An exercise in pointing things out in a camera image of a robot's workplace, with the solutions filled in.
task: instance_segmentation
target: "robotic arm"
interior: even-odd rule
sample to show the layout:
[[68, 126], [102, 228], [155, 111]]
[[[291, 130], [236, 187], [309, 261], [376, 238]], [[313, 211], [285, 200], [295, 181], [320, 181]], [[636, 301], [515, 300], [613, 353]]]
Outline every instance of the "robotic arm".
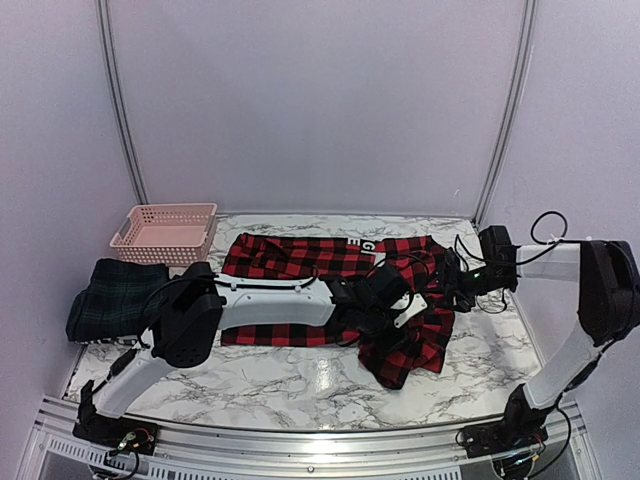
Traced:
[[[515, 246], [505, 227], [494, 226], [480, 233], [480, 243], [486, 265], [475, 270], [463, 271], [457, 253], [447, 252], [437, 272], [441, 306], [469, 311], [477, 295], [515, 291], [522, 278], [577, 281], [580, 296], [571, 335], [534, 378], [514, 390], [503, 418], [461, 430], [470, 458], [543, 436], [546, 417], [562, 395], [584, 382], [602, 354], [640, 323], [640, 275], [626, 242], [561, 243], [549, 251], [544, 245]], [[359, 279], [281, 281], [214, 275], [207, 263], [196, 263], [170, 283], [167, 302], [139, 344], [112, 365], [101, 385], [94, 389], [90, 381], [83, 387], [76, 437], [116, 448], [118, 439], [143, 428], [153, 439], [157, 425], [123, 414], [172, 370], [203, 363], [218, 329], [290, 323], [326, 325], [336, 333], [357, 329], [385, 353], [407, 340], [404, 325], [412, 316], [434, 305], [413, 294], [387, 264]], [[150, 454], [154, 445], [147, 441], [140, 452]]]

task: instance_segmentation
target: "metal frame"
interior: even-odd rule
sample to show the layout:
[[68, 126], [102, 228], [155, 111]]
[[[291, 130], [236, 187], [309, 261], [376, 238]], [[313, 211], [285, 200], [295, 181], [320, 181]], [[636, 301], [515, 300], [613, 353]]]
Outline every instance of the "metal frame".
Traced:
[[480, 225], [484, 221], [500, 170], [506, 157], [511, 130], [527, 79], [537, 4], [538, 0], [525, 0], [524, 10], [522, 12], [522, 25], [520, 27], [520, 39], [518, 40], [518, 53], [511, 76], [507, 105], [505, 106], [496, 145], [493, 149], [489, 171], [487, 172], [487, 177], [484, 181], [484, 186], [482, 187], [480, 199], [478, 200], [476, 212], [472, 220], [476, 225]]
[[133, 187], [138, 203], [148, 204], [149, 200], [144, 186], [144, 181], [142, 179], [142, 172], [138, 163], [138, 157], [136, 156], [133, 137], [131, 136], [129, 121], [127, 120], [127, 112], [124, 106], [108, 0], [96, 0], [96, 8], [98, 13], [98, 27], [100, 29], [102, 54], [109, 85], [109, 94], [116, 116], [116, 126], [118, 127], [120, 143], [122, 144], [122, 152], [129, 172], [129, 178], [131, 179], [131, 186]]
[[[66, 451], [70, 458], [84, 458], [90, 444], [71, 435], [77, 408], [77, 403], [45, 397], [18, 480], [38, 478], [36, 473], [42, 469], [47, 452], [64, 454]], [[599, 480], [590, 465], [591, 454], [580, 411], [574, 403], [563, 408], [573, 426], [572, 450], [584, 453], [575, 456], [578, 470], [584, 475], [581, 478]], [[434, 473], [442, 473], [446, 478], [446, 472], [458, 471], [466, 464], [489, 461], [488, 457], [468, 459], [465, 450], [455, 442], [458, 430], [464, 425], [497, 418], [364, 432], [252, 431], [154, 420], [160, 425], [158, 445], [153, 457], [143, 457], [140, 478], [404, 480], [429, 478]], [[565, 441], [567, 429], [560, 414], [549, 416], [547, 429], [548, 445]], [[91, 447], [95, 465], [99, 465], [104, 451], [106, 449]]]

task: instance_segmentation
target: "white marble surface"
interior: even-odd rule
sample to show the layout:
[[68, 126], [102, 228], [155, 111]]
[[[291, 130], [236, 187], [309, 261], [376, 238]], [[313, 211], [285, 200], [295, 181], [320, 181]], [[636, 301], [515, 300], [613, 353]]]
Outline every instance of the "white marble surface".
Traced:
[[[443, 246], [452, 245], [459, 233], [472, 251], [479, 252], [477, 237], [466, 220], [239, 215], [219, 221], [209, 256], [215, 270], [219, 271], [229, 246], [243, 232], [367, 239], [429, 234]], [[82, 385], [104, 377], [124, 350], [89, 346], [66, 397], [77, 401]], [[382, 388], [359, 364], [356, 347], [220, 347], [218, 335], [203, 365], [170, 374], [138, 398], [129, 412], [187, 423], [272, 429], [429, 424], [500, 413], [513, 388], [539, 367], [511, 305], [499, 315], [478, 309], [456, 314], [442, 373], [414, 370], [400, 391]]]

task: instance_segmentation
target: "plastic basket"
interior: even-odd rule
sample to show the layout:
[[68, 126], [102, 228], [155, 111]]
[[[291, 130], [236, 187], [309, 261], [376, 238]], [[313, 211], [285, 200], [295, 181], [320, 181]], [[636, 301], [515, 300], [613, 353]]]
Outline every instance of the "plastic basket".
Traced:
[[139, 205], [109, 244], [125, 262], [186, 267], [207, 258], [217, 205]]

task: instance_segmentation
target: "checkered cloth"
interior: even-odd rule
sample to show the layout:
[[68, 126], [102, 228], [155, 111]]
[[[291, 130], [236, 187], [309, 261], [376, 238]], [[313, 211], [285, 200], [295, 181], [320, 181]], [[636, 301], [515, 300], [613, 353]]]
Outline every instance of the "checkered cloth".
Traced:
[[156, 295], [140, 318], [147, 297], [169, 281], [165, 265], [137, 265], [103, 258], [96, 262], [91, 281], [73, 301], [67, 320], [67, 338], [77, 343], [113, 342], [135, 335], [166, 300]]
[[[347, 238], [268, 237], [242, 234], [233, 243], [222, 272], [245, 278], [289, 279], [311, 277], [317, 268], [320, 275], [341, 275], [345, 278], [363, 276], [376, 262], [376, 254], [390, 257], [387, 262], [398, 269], [412, 288], [436, 287], [435, 281], [423, 285], [427, 275], [435, 271], [444, 260], [445, 250], [430, 236], [388, 238], [370, 241]], [[394, 254], [412, 254], [420, 257], [429, 267], [410, 258], [391, 258]], [[400, 389], [409, 372], [425, 368], [439, 373], [444, 363], [445, 350], [453, 329], [454, 314], [436, 308], [413, 317], [407, 328], [413, 341], [388, 355], [376, 350], [375, 344], [357, 331], [336, 333], [330, 326], [308, 325], [253, 325], [225, 330], [223, 345], [273, 345], [312, 347], [331, 343], [351, 344], [360, 341], [358, 358], [386, 388]]]

